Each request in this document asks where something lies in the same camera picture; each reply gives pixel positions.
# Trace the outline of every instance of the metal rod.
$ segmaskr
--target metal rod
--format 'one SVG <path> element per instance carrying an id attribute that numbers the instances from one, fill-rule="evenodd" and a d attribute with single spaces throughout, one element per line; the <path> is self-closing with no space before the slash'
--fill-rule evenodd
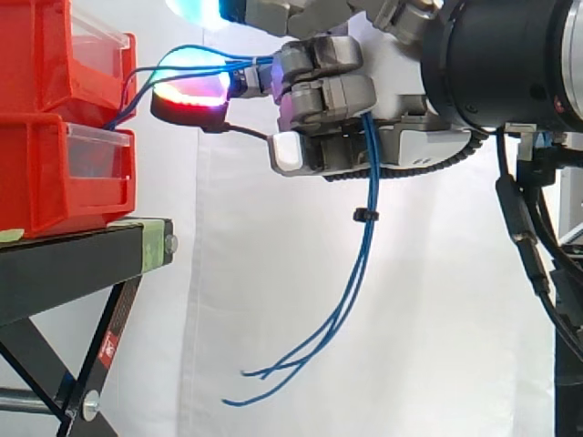
<path id="1" fill-rule="evenodd" d="M 53 415 L 33 391 L 0 389 L 0 412 Z"/>

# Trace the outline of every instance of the green tape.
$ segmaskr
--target green tape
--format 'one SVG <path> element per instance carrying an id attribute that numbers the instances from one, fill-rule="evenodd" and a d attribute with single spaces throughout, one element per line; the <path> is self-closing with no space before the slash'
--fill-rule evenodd
<path id="1" fill-rule="evenodd" d="M 160 219 L 130 219 L 112 223 L 109 226 L 142 225 L 142 273 L 158 269 L 164 265 L 166 222 Z"/>
<path id="2" fill-rule="evenodd" d="M 25 235 L 24 229 L 0 230 L 0 243 L 14 243 Z"/>

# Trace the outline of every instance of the white backdrop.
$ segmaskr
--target white backdrop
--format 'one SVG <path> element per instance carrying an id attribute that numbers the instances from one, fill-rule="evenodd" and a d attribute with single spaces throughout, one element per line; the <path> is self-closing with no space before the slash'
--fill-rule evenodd
<path id="1" fill-rule="evenodd" d="M 269 53 L 280 42 L 232 27 L 211 46 Z M 269 100 L 230 121 L 274 130 Z M 508 240 L 495 148 L 431 177 L 385 182 L 372 262 L 339 336 L 279 395 L 245 380 L 328 317 L 362 227 L 366 183 L 288 180 L 265 146 L 204 137 L 183 365 L 180 437 L 553 435 L 552 330 Z"/>
<path id="2" fill-rule="evenodd" d="M 162 0 L 76 1 L 135 32 L 141 65 L 202 41 Z M 241 54 L 281 43 L 239 27 L 206 42 Z M 267 99 L 230 112 L 231 122 L 267 133 L 274 118 Z M 153 119 L 148 102 L 130 125 L 138 213 L 173 218 L 181 247 L 174 265 L 145 278 L 104 392 L 120 435 L 172 437 L 178 425 L 180 437 L 552 435 L 551 329 L 506 236 L 492 147 L 441 175 L 383 184 L 353 316 L 288 389 L 236 410 L 220 399 L 271 387 L 239 371 L 279 359 L 340 298 L 366 184 L 280 178 L 261 142 L 234 134 L 202 137 L 197 149 L 195 131 Z M 36 318 L 73 371 L 105 298 Z M 0 376 L 16 381 L 5 368 Z M 55 429 L 10 414 L 0 426 L 17 437 Z"/>

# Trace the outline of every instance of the silver metal ring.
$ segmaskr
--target silver metal ring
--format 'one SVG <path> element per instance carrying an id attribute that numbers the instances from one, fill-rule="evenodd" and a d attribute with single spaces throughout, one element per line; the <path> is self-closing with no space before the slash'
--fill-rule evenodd
<path id="1" fill-rule="evenodd" d="M 583 118 L 583 1 L 574 0 L 563 33 L 562 68 L 567 97 Z"/>

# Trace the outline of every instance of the red label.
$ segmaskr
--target red label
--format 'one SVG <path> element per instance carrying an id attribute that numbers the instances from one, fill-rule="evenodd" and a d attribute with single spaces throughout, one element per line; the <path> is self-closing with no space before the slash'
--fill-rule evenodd
<path id="1" fill-rule="evenodd" d="M 106 369 L 109 370 L 113 362 L 116 352 L 118 351 L 119 338 L 108 331 L 106 338 L 103 339 L 101 349 L 99 349 L 99 360 L 103 363 Z"/>

